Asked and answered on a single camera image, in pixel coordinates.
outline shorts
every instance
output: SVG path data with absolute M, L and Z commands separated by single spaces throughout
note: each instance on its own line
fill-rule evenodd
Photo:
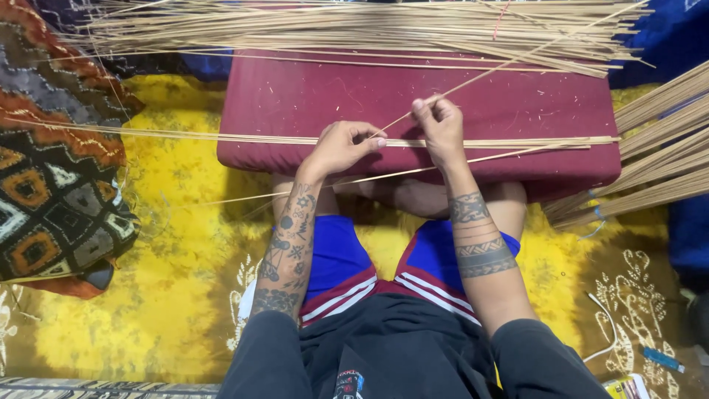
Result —
M 502 234 L 513 256 L 520 242 Z M 403 293 L 429 300 L 480 325 L 463 290 L 450 221 L 429 220 L 415 233 L 393 281 L 379 280 L 349 217 L 315 218 L 313 265 L 300 316 L 303 327 L 336 315 L 377 293 Z

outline blue string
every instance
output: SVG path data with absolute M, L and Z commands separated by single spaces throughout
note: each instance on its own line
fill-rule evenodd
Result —
M 589 238 L 589 237 L 593 237 L 596 233 L 598 233 L 598 230 L 601 230 L 601 227 L 603 227 L 603 225 L 605 224 L 605 217 L 603 217 L 603 215 L 601 214 L 601 211 L 600 211 L 600 209 L 598 208 L 598 205 L 596 205 L 595 207 L 593 207 L 593 213 L 596 214 L 596 216 L 598 217 L 598 220 L 602 220 L 601 225 L 598 226 L 598 227 L 596 227 L 596 230 L 595 230 L 593 233 L 591 233 L 591 234 L 589 234 L 589 235 L 587 235 L 587 236 L 580 237 L 580 238 L 579 238 L 578 240 L 576 240 L 576 241 L 580 241 L 580 240 L 583 240 L 583 239 L 587 239 L 587 238 Z

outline maroon cushion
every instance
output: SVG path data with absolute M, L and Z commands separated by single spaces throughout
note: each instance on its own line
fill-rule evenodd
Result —
M 265 51 L 249 54 L 263 55 Z M 337 56 L 270 53 L 279 57 Z M 399 62 L 358 58 L 362 62 Z M 422 63 L 424 60 L 405 61 Z M 317 137 L 334 121 L 384 127 L 417 97 L 445 92 L 482 71 L 372 67 L 234 58 L 221 134 Z M 617 136 L 608 82 L 558 72 L 496 71 L 450 94 L 464 114 L 466 139 Z M 390 138 L 421 138 L 409 119 L 386 130 Z M 293 175 L 312 146 L 219 141 L 222 164 Z M 513 150 L 466 150 L 468 159 Z M 384 148 L 346 175 L 383 175 L 431 166 L 425 148 Z M 545 151 L 471 163 L 479 182 L 522 181 L 531 202 L 607 185 L 620 174 L 617 144 L 589 150 Z M 410 177 L 442 184 L 437 170 Z

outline red string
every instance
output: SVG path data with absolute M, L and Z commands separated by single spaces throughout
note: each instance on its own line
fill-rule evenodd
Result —
M 507 11 L 507 7 L 510 5 L 511 1 L 512 0 L 507 0 L 507 4 L 505 4 L 505 8 L 502 9 L 500 16 L 497 18 L 497 23 L 495 24 L 495 31 L 492 33 L 492 40 L 497 39 L 497 28 L 500 27 L 500 20 L 502 20 L 502 16 L 505 15 L 505 11 Z

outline patterned carpet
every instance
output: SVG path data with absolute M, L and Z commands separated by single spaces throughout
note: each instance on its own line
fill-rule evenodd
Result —
M 218 131 L 223 85 L 157 75 L 127 84 L 147 105 L 132 127 Z M 614 98 L 620 105 L 643 90 Z M 267 176 L 221 166 L 215 141 L 124 142 L 123 196 L 143 222 L 140 238 L 118 259 L 108 292 L 93 300 L 15 287 L 18 308 L 0 295 L 7 376 L 212 383 L 225 373 L 245 323 L 235 309 L 254 278 L 272 216 L 260 209 L 263 199 L 199 204 L 265 193 Z M 367 215 L 356 217 L 357 234 L 380 276 L 391 279 L 423 220 L 371 202 L 352 208 Z M 542 321 L 582 357 L 613 340 L 584 291 L 610 305 L 620 344 L 589 363 L 599 379 L 634 371 L 645 376 L 653 398 L 699 398 L 696 360 L 681 333 L 684 303 L 664 250 L 664 218 L 662 209 L 626 215 L 578 241 L 597 225 L 560 233 L 531 205 L 518 260 Z M 688 372 L 654 365 L 638 344 L 678 357 Z

